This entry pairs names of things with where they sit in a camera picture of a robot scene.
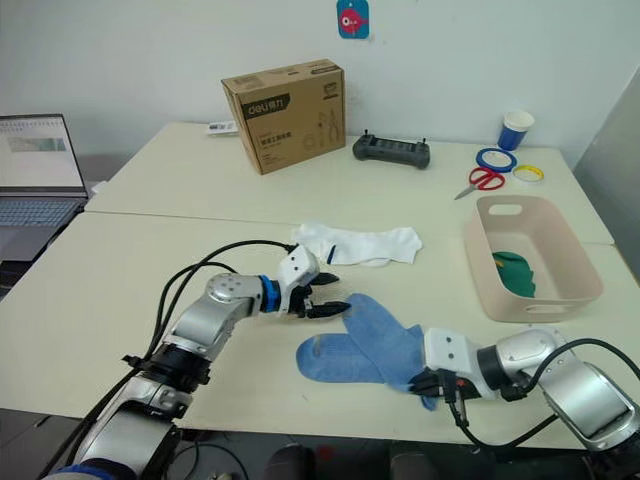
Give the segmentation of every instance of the tape roll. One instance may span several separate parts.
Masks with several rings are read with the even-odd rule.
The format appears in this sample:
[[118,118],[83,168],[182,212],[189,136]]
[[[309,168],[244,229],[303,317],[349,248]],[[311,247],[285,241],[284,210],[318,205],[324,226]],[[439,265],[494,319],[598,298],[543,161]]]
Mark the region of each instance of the tape roll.
[[497,173],[509,173],[518,161],[512,153],[499,148],[484,148],[476,155],[476,163]]
[[536,183],[544,178],[544,172],[533,165],[520,165],[511,172],[515,178],[522,182]]

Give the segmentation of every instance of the table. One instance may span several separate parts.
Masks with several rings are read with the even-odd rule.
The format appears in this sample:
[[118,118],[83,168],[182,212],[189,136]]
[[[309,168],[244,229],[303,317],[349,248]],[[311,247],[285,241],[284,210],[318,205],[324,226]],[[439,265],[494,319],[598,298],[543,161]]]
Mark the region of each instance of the table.
[[[232,241],[288,241],[290,229],[270,223],[81,214],[0,303],[0,407],[83,416],[127,371],[119,359],[143,353],[160,291],[173,272]],[[314,300],[366,293],[405,326],[444,326],[485,345],[522,328],[484,315],[461,238],[424,241],[414,265],[332,266],[328,270],[342,281],[318,287]],[[602,338],[640,358],[640,296],[634,279],[613,246],[588,244],[585,249],[605,292],[559,329],[567,338]],[[220,258],[241,273],[273,275],[283,255],[278,248],[260,246]],[[201,294],[213,272],[194,278],[177,312]],[[337,317],[314,321],[263,315],[241,321],[212,365],[211,383],[195,393],[181,424],[466,443],[442,406],[430,413],[417,398],[382,385],[324,384],[302,377],[295,364],[297,346],[313,335],[342,331]],[[591,347],[579,354],[640,398],[640,384],[615,357]],[[550,413],[539,392],[512,404],[469,402],[468,411],[472,431],[489,442],[511,440]],[[560,422],[526,445],[579,447]]]
[[[156,135],[87,205],[87,211],[299,224],[316,220],[353,230],[413,226],[425,236],[458,236],[481,193],[453,201],[467,185],[482,145],[430,143],[425,171],[360,162],[351,143],[261,176],[238,138],[205,135],[205,125],[172,123]],[[497,194],[530,194],[556,204],[582,242],[613,244],[555,148],[521,148],[543,183],[507,182]]]

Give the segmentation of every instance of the scissors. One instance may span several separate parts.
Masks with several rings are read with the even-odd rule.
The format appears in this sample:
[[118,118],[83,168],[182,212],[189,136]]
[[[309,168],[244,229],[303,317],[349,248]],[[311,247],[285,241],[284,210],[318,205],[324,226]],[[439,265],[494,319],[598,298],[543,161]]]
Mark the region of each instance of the scissors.
[[504,185],[505,181],[504,176],[488,168],[474,168],[469,174],[469,183],[471,185],[461,191],[454,200],[462,198],[474,190],[497,190]]

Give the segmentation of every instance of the white sock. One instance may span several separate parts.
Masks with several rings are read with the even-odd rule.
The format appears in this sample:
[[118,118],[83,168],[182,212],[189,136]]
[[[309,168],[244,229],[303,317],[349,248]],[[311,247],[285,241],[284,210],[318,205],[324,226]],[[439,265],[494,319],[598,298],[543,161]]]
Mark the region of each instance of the white sock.
[[386,265],[390,260],[413,263],[422,242],[411,227],[388,232],[352,232],[327,227],[321,223],[303,223],[291,238],[307,247],[320,260],[327,262],[332,248],[331,265],[361,263],[370,267]]

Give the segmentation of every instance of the yellow tape roll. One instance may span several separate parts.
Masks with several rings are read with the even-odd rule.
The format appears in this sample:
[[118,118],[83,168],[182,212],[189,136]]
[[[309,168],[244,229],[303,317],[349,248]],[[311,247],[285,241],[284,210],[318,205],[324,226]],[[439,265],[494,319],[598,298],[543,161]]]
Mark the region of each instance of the yellow tape roll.
[[519,165],[511,173],[518,180],[527,183],[539,182],[544,178],[544,172],[533,165]]

